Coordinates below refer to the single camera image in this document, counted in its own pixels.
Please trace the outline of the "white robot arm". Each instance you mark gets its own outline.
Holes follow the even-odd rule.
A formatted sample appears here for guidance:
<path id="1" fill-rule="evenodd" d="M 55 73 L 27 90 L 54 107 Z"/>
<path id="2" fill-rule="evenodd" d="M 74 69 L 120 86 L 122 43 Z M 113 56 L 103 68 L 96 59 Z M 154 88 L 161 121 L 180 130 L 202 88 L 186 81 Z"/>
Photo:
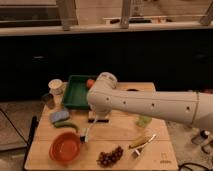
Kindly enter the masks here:
<path id="1" fill-rule="evenodd" d="M 213 131 L 213 94 L 127 91 L 117 85 L 112 73 L 102 72 L 89 89 L 87 102 L 99 116 L 119 110 Z"/>

